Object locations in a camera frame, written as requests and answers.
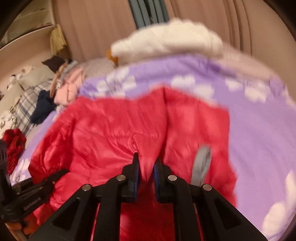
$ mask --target silver rivet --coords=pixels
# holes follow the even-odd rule
[[[83,191],[89,191],[90,189],[91,189],[91,185],[89,185],[89,184],[85,184],[82,186]]]
[[[168,176],[168,179],[169,179],[170,181],[176,181],[176,180],[177,180],[177,177],[176,177],[175,175],[169,175],[169,176]]]
[[[211,190],[212,190],[212,186],[209,185],[209,184],[204,184],[202,187],[203,187],[203,189],[205,189],[206,191],[211,191]]]
[[[117,179],[118,181],[124,181],[124,180],[126,179],[126,176],[125,176],[125,175],[118,175],[118,176],[116,177],[116,179]]]

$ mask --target tassel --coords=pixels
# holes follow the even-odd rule
[[[50,33],[50,48],[53,55],[58,55],[58,53],[64,49],[66,46],[66,40],[63,35],[62,29],[59,24]]]

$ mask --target purple blanket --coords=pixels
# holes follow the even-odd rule
[[[137,98],[168,85],[228,108],[229,160],[238,177],[237,208],[269,240],[278,240],[296,208],[296,106],[279,80],[252,82],[197,55],[166,57],[84,82],[80,95]],[[29,177],[30,157],[57,113],[42,124],[20,159],[13,183]]]

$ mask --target red jacket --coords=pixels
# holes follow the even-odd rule
[[[50,203],[35,211],[39,223],[48,208],[58,209],[85,183],[106,183],[139,152],[141,182],[136,204],[123,204],[121,241],[174,240],[171,204],[156,202],[152,170],[160,155],[173,174],[190,183],[197,149],[211,146],[205,178],[232,204],[236,177],[228,162],[226,110],[171,89],[139,100],[79,98],[50,128],[33,154],[29,171],[35,183],[65,168]]]

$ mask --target plaid pillow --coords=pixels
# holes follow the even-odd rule
[[[30,118],[36,109],[39,93],[41,90],[49,91],[51,82],[51,80],[47,80],[37,86],[29,87],[15,107],[17,117],[16,128],[19,128],[24,136],[27,136],[35,126],[35,124],[30,122]]]

